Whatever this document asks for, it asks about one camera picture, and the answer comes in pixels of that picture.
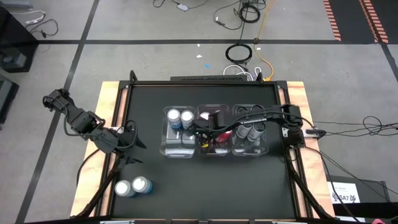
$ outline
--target metal can top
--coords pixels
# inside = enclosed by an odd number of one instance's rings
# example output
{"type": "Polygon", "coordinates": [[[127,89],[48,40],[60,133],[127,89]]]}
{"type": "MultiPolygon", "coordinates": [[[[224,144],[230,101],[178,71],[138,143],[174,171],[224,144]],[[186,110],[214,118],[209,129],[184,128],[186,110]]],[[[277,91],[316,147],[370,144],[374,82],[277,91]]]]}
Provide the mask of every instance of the metal can top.
{"type": "Polygon", "coordinates": [[[200,117],[203,118],[203,119],[208,120],[209,119],[209,115],[210,114],[208,112],[203,112],[203,113],[200,114],[200,117]]]}
{"type": "Polygon", "coordinates": [[[256,123],[253,128],[256,131],[264,131],[266,129],[266,125],[264,123],[256,123]]]}
{"type": "Polygon", "coordinates": [[[126,180],[121,180],[116,183],[115,192],[120,195],[127,195],[131,190],[131,184],[126,180]]]}
{"type": "Polygon", "coordinates": [[[243,106],[240,106],[240,107],[238,107],[237,109],[236,109],[236,112],[237,113],[245,113],[245,112],[247,112],[248,111],[248,109],[246,109],[245,107],[243,107],[243,106]]]}
{"type": "Polygon", "coordinates": [[[182,112],[181,119],[184,121],[191,121],[193,120],[193,113],[191,111],[186,110],[182,112]]]}
{"type": "Polygon", "coordinates": [[[260,106],[260,105],[254,105],[254,106],[251,108],[251,110],[254,111],[254,110],[263,110],[263,109],[262,109],[262,106],[260,106]]]}
{"type": "Polygon", "coordinates": [[[176,109],[171,109],[167,112],[167,118],[171,120],[178,120],[180,119],[180,112],[176,109]]]}

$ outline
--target gray floor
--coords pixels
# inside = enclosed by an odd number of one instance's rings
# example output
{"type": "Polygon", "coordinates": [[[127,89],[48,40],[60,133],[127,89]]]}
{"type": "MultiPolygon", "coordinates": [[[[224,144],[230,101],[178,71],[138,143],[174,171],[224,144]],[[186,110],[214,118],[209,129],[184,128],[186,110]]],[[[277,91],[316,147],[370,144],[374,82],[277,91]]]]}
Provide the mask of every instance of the gray floor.
{"type": "MultiPolygon", "coordinates": [[[[58,20],[60,32],[54,39],[80,39],[93,1],[33,2],[35,9],[43,9],[48,12],[48,18],[58,20]]],[[[184,2],[196,4],[192,0],[184,2]]],[[[215,8],[228,2],[233,1],[209,1],[201,8],[182,12],[168,0],[159,9],[153,8],[151,1],[101,0],[88,39],[237,39],[240,32],[224,30],[212,19],[215,8]]],[[[230,9],[220,12],[221,18],[239,22],[230,9]]],[[[258,26],[245,27],[244,38],[255,37],[258,26]]],[[[264,39],[333,39],[322,2],[311,0],[300,3],[277,0],[262,36],[264,39]]],[[[70,93],[76,105],[95,110],[101,82],[125,80],[131,69],[140,80],[219,75],[230,64],[224,56],[227,47],[224,44],[85,45],[70,93]]],[[[314,120],[360,123],[365,116],[374,115],[383,123],[397,121],[394,115],[398,105],[394,102],[398,82],[379,45],[258,47],[275,68],[273,80],[305,83],[314,120]]],[[[41,105],[41,98],[63,86],[76,48],[76,45],[41,45],[29,73],[5,73],[20,89],[0,132],[1,223],[15,222],[49,129],[53,114],[41,105]]],[[[398,58],[398,45],[389,45],[389,48],[398,58]]],[[[256,66],[260,66],[264,74],[269,73],[254,55],[248,68],[252,71],[256,66]]],[[[328,131],[345,130],[324,124],[319,127],[328,131]]],[[[61,128],[58,124],[27,222],[68,218],[70,214],[76,172],[83,160],[86,142],[66,137],[61,128]]],[[[321,139],[319,144],[323,152],[358,177],[385,180],[388,187],[398,190],[397,137],[331,136],[321,139]]],[[[333,175],[344,175],[333,166],[329,168],[333,175]]]]}

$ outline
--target table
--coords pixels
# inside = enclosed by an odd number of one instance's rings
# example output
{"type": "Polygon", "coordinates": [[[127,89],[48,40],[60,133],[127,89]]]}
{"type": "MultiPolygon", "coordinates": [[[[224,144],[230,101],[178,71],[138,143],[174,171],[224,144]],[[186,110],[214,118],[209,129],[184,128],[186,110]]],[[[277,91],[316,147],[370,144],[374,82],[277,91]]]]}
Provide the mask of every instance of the table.
{"type": "MultiPolygon", "coordinates": [[[[303,82],[287,82],[287,84],[291,104],[299,106],[302,117],[307,118],[309,121],[312,121],[303,82]]],[[[107,121],[105,125],[107,127],[110,127],[110,122],[113,119],[114,108],[116,106],[116,98],[118,94],[118,86],[119,82],[103,82],[101,92],[99,94],[98,104],[95,113],[100,118],[103,118],[107,121]]],[[[282,103],[284,103],[283,91],[280,91],[279,94],[281,96],[282,103]]],[[[126,96],[127,89],[124,89],[121,93],[121,104],[119,105],[119,111],[117,115],[118,117],[116,120],[117,126],[122,126],[121,122],[123,118],[124,102],[126,96]]],[[[304,124],[303,127],[309,128],[309,125],[304,124]]],[[[308,147],[319,150],[318,142],[316,139],[306,139],[305,143],[308,147]]],[[[90,141],[86,148],[85,158],[95,150],[96,146],[90,141]]],[[[331,198],[326,183],[325,171],[323,170],[323,164],[319,153],[303,148],[301,149],[301,156],[308,189],[314,195],[318,203],[326,210],[326,212],[334,216],[335,214],[333,211],[333,205],[331,203],[331,198]]],[[[81,212],[97,191],[100,185],[104,159],[105,154],[99,152],[94,155],[89,161],[87,161],[85,166],[82,168],[79,184],[76,190],[75,199],[71,210],[71,216],[81,212]]],[[[113,161],[114,155],[111,156],[111,162],[109,163],[110,166],[112,165],[113,161]]],[[[305,212],[303,195],[299,187],[296,186],[296,188],[301,216],[306,217],[307,214],[305,212]]],[[[110,195],[110,187],[108,187],[103,197],[100,215],[106,215],[110,195]]],[[[317,217],[315,211],[313,211],[313,214],[314,217],[317,217]]]]}

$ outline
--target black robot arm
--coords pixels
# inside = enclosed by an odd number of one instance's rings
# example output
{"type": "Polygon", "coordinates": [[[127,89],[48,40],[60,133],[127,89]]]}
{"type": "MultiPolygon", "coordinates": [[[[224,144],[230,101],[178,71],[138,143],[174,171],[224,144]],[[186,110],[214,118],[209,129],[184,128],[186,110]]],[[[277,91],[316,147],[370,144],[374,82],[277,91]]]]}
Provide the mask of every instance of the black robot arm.
{"type": "Polygon", "coordinates": [[[83,211],[76,216],[88,217],[116,174],[119,173],[126,164],[133,164],[135,162],[141,163],[140,160],[126,156],[124,153],[134,146],[146,148],[138,138],[138,126],[136,122],[130,120],[124,125],[123,129],[114,130],[105,128],[104,119],[101,119],[93,112],[87,112],[81,108],[77,108],[73,100],[69,97],[69,92],[65,89],[54,90],[48,96],[43,97],[43,105],[50,109],[50,111],[55,110],[65,115],[63,128],[66,135],[80,136],[84,140],[90,139],[99,150],[105,153],[114,152],[117,155],[117,159],[105,181],[101,183],[94,197],[83,211]],[[68,133],[66,127],[67,123],[75,134],[68,133]]]}
{"type": "Polygon", "coordinates": [[[61,112],[64,117],[64,131],[68,136],[80,136],[84,140],[92,140],[97,148],[105,153],[123,153],[135,145],[146,148],[137,137],[138,127],[134,121],[127,122],[122,133],[111,128],[105,128],[105,120],[93,112],[77,108],[65,89],[54,90],[48,96],[43,97],[43,105],[61,112]],[[75,134],[67,131],[68,123],[75,134]]]}

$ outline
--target black floor stripe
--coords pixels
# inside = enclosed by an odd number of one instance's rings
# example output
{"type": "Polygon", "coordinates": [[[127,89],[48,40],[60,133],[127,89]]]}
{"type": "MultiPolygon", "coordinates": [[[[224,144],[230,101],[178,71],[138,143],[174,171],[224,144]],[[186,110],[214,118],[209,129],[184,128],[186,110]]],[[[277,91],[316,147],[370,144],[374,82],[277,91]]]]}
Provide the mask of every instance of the black floor stripe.
{"type": "Polygon", "coordinates": [[[388,43],[398,44],[398,1],[373,0],[371,2],[388,36],[388,43]]]}
{"type": "MultiPolygon", "coordinates": [[[[79,46],[77,48],[75,57],[73,58],[71,67],[69,69],[69,73],[68,73],[67,79],[65,81],[64,88],[66,88],[66,89],[70,88],[70,84],[72,83],[73,76],[75,75],[75,71],[76,71],[76,68],[77,68],[77,65],[78,65],[78,62],[79,62],[79,59],[80,59],[80,55],[81,55],[81,52],[82,52],[83,47],[84,47],[84,41],[87,38],[88,31],[89,31],[89,29],[91,27],[91,23],[93,22],[93,18],[94,18],[95,11],[96,11],[97,6],[98,6],[98,2],[99,2],[99,0],[94,0],[93,6],[91,7],[91,11],[90,11],[90,14],[88,16],[85,29],[83,31],[83,34],[81,35],[81,40],[80,40],[79,46]]],[[[35,166],[35,169],[34,169],[34,172],[33,172],[33,176],[32,176],[32,178],[31,178],[31,180],[29,182],[29,186],[28,186],[27,191],[25,193],[24,200],[22,201],[21,208],[19,210],[17,219],[15,221],[16,224],[25,222],[26,215],[27,215],[27,212],[29,211],[30,203],[32,202],[34,193],[36,191],[37,184],[39,183],[40,175],[41,175],[41,173],[43,171],[45,160],[47,159],[47,155],[49,154],[51,143],[52,143],[52,140],[53,140],[53,137],[54,137],[54,134],[55,134],[55,130],[57,128],[59,120],[60,120],[60,113],[55,113],[53,118],[52,118],[49,131],[48,131],[48,133],[47,133],[47,135],[45,137],[43,148],[42,148],[42,150],[40,152],[39,159],[37,160],[37,163],[36,163],[36,166],[35,166]]]]}
{"type": "Polygon", "coordinates": [[[329,0],[341,40],[374,44],[374,36],[358,0],[329,0]]]}
{"type": "Polygon", "coordinates": [[[381,44],[381,49],[383,49],[384,55],[387,58],[388,64],[391,67],[391,70],[393,72],[393,74],[395,75],[397,81],[398,81],[398,67],[397,67],[397,62],[394,59],[394,57],[392,56],[390,49],[388,49],[387,44],[381,44]]]}
{"type": "MultiPolygon", "coordinates": [[[[84,44],[98,45],[150,45],[150,44],[235,44],[236,39],[178,39],[178,40],[86,40],[84,44]]],[[[39,44],[79,44],[79,40],[39,40],[39,44]]],[[[253,44],[253,40],[241,40],[243,44],[253,44]]],[[[260,40],[259,44],[308,44],[308,45],[350,45],[369,44],[358,41],[337,40],[260,40]]]]}

